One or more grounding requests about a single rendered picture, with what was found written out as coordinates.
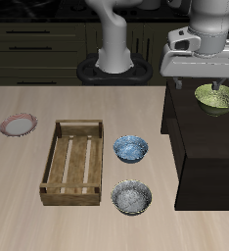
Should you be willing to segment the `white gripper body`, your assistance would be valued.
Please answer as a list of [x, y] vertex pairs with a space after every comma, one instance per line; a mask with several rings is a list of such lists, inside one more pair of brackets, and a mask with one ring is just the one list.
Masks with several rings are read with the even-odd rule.
[[221, 53], [199, 58], [191, 51], [171, 50], [164, 45], [160, 56], [160, 74], [169, 77], [229, 78], [229, 39]]

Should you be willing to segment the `green bowl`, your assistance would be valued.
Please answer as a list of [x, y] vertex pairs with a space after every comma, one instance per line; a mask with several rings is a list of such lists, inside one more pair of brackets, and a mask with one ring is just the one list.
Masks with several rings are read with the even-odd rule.
[[204, 84], [195, 90], [199, 107], [212, 117], [229, 113], [229, 87], [220, 85], [218, 90], [212, 89], [212, 84]]

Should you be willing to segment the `blue bowl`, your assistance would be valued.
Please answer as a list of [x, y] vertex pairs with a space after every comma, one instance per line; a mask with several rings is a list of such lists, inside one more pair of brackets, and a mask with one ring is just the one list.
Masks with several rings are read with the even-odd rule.
[[120, 161], [128, 164], [140, 162], [148, 153], [148, 143], [136, 135], [125, 135], [118, 138], [113, 146]]

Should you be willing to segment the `grey bowl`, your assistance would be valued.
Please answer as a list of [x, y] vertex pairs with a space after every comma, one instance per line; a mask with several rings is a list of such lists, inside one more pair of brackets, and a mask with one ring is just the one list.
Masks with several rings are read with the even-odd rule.
[[136, 179], [127, 179], [114, 187], [111, 200], [123, 215], [137, 216], [149, 208], [153, 195], [145, 183]]

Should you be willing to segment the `wooden slat tray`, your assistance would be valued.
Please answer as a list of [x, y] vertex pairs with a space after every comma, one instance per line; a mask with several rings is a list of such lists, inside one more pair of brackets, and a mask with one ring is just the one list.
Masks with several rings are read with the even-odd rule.
[[39, 194], [44, 206], [99, 206], [102, 120], [56, 120]]

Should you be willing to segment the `dark wooden cabinet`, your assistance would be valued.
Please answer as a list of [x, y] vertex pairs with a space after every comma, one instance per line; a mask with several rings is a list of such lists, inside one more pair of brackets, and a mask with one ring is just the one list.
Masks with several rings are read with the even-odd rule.
[[229, 113], [212, 117], [195, 90], [209, 78], [166, 81], [160, 132], [170, 138], [179, 180], [177, 211], [229, 211]]

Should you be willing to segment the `dark kitchen cupboards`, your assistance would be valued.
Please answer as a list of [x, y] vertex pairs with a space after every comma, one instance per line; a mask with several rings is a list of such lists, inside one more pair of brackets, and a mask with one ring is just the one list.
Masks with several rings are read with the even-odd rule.
[[[155, 10], [115, 7], [126, 21], [126, 47], [160, 76], [168, 33], [189, 24], [160, 0]], [[85, 0], [0, 0], [0, 85], [80, 85], [78, 65], [103, 46], [102, 24]]]

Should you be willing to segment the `white plate with red rim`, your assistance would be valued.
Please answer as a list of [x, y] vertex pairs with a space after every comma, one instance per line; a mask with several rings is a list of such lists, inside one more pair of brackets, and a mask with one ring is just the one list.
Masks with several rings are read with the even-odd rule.
[[0, 132], [10, 137], [22, 137], [33, 132], [37, 124], [37, 118], [31, 114], [15, 114], [0, 124]]

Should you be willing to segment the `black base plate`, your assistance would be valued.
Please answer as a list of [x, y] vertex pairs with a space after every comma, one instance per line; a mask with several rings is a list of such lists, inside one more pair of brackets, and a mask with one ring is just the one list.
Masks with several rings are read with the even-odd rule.
[[139, 53], [132, 53], [133, 68], [121, 74], [108, 74], [95, 66], [99, 56], [90, 53], [77, 67], [77, 77], [85, 86], [145, 86], [153, 76], [152, 66]]

